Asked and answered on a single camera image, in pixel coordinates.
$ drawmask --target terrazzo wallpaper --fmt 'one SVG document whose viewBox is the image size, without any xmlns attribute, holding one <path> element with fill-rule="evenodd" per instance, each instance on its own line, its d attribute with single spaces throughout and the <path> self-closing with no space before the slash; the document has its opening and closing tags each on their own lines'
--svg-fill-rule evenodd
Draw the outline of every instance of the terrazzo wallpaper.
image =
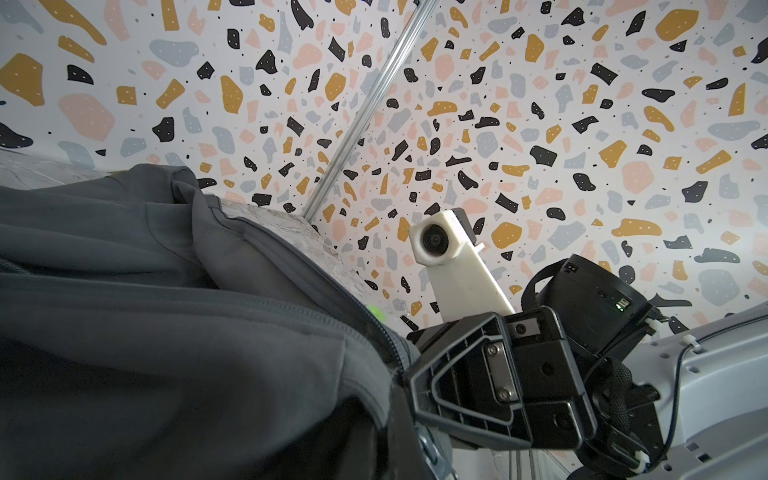
<svg viewBox="0 0 768 480">
<path fill-rule="evenodd" d="M 414 10 L 0 0 L 0 147 L 105 171 L 184 164 L 206 192 L 300 211 Z"/>
<path fill-rule="evenodd" d="M 515 308 L 573 253 L 685 326 L 765 301 L 767 16 L 445 0 L 313 223 L 413 329 L 441 320 L 408 228 L 452 207 Z"/>
</svg>

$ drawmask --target white cable tie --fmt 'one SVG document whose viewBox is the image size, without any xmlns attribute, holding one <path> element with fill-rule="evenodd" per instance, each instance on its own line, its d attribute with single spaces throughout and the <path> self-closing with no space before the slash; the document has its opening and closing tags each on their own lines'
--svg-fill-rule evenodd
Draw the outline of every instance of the white cable tie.
<svg viewBox="0 0 768 480">
<path fill-rule="evenodd" d="M 645 468 L 650 463 L 650 457 L 646 452 L 642 452 L 640 450 L 637 450 L 634 453 L 634 458 L 637 460 L 640 464 L 637 466 L 637 468 L 630 468 L 630 470 L 634 473 L 640 474 L 645 472 Z"/>
<path fill-rule="evenodd" d="M 648 326 L 650 328 L 654 329 L 654 331 L 656 331 L 656 332 L 658 332 L 661 329 L 661 326 L 663 325 L 662 322 L 660 322 L 660 321 L 658 321 L 656 319 L 652 319 L 652 318 L 646 318 L 645 319 L 645 323 L 647 323 Z"/>
<path fill-rule="evenodd" d="M 687 343 L 688 345 L 694 346 L 694 352 L 699 353 L 701 352 L 701 345 L 696 341 L 696 337 L 693 335 L 686 335 L 683 337 L 683 341 Z"/>
</svg>

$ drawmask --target black camera module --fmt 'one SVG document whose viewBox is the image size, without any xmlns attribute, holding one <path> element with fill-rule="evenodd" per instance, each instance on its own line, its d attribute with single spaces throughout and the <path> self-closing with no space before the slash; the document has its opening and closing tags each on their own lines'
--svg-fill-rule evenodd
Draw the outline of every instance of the black camera module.
<svg viewBox="0 0 768 480">
<path fill-rule="evenodd" d="M 439 225 L 431 225 L 422 235 L 422 245 L 435 255 L 442 255 L 448 250 L 448 234 Z"/>
</svg>

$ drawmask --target zipper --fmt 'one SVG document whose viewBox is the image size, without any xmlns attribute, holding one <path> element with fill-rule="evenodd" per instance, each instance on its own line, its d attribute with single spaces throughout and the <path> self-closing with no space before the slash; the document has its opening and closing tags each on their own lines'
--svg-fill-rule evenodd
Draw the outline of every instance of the zipper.
<svg viewBox="0 0 768 480">
<path fill-rule="evenodd" d="M 266 227 L 262 227 L 258 223 L 254 223 L 253 221 L 251 221 L 251 220 L 249 220 L 247 218 L 243 218 L 243 217 L 229 218 L 223 211 L 221 211 L 221 213 L 228 220 L 244 221 L 244 222 L 247 222 L 249 225 L 254 226 L 258 230 L 260 230 L 260 231 L 262 231 L 264 233 L 267 233 L 272 238 L 274 238 L 277 241 L 279 241 L 284 247 L 286 247 L 291 252 L 293 252 L 297 257 L 299 257 L 301 260 L 303 260 L 306 264 L 308 264 L 315 271 L 315 273 L 320 275 L 326 282 L 328 282 L 331 286 L 333 286 L 333 289 L 336 292 L 340 293 L 345 298 L 345 300 L 347 300 L 352 305 L 354 305 L 355 308 L 357 308 L 361 312 L 363 318 L 366 319 L 368 324 L 373 325 L 376 328 L 376 330 L 379 331 L 381 336 L 386 339 L 386 344 L 389 347 L 389 350 L 390 350 L 393 358 L 397 362 L 398 371 L 396 373 L 402 374 L 403 372 L 405 372 L 405 370 L 406 370 L 406 361 L 403 359 L 403 357 L 402 357 L 402 355 L 400 353 L 400 350 L 397 348 L 397 345 L 395 344 L 395 340 L 392 338 L 392 335 L 387 331 L 387 329 L 384 327 L 384 325 L 382 325 L 381 321 L 379 321 L 379 319 L 377 319 L 373 315 L 373 313 L 371 313 L 371 311 L 368 310 L 366 308 L 366 306 L 363 305 L 362 302 L 360 302 L 360 300 L 357 299 L 357 297 L 352 295 L 346 288 L 344 288 L 341 284 L 339 284 L 339 282 L 336 281 L 335 278 L 330 276 L 325 270 L 323 270 L 322 268 L 317 266 L 317 264 L 315 262 L 313 262 L 307 255 L 305 255 L 304 252 L 302 252 L 301 250 L 297 249 L 294 245 L 291 245 L 290 243 L 288 243 L 285 239 L 283 239 L 281 236 L 279 236 L 276 233 L 274 233 L 272 230 L 270 230 L 270 229 L 268 229 Z M 357 332 L 357 330 L 354 330 L 352 327 L 350 327 L 350 329 L 352 331 L 354 331 L 355 333 L 359 334 L 359 332 Z M 407 353 L 408 352 L 408 346 L 404 345 L 402 343 L 402 340 L 399 337 L 398 337 L 398 341 L 400 341 L 400 345 L 406 351 L 406 355 L 407 355 L 408 354 Z"/>
</svg>

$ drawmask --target mounting hole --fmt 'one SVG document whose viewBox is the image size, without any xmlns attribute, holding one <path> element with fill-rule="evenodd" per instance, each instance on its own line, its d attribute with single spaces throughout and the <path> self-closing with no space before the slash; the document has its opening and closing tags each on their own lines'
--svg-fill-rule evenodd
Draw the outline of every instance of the mounting hole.
<svg viewBox="0 0 768 480">
<path fill-rule="evenodd" d="M 554 367 L 550 362 L 546 362 L 541 366 L 541 373 L 544 373 L 546 376 L 552 376 L 554 375 Z"/>
</svg>

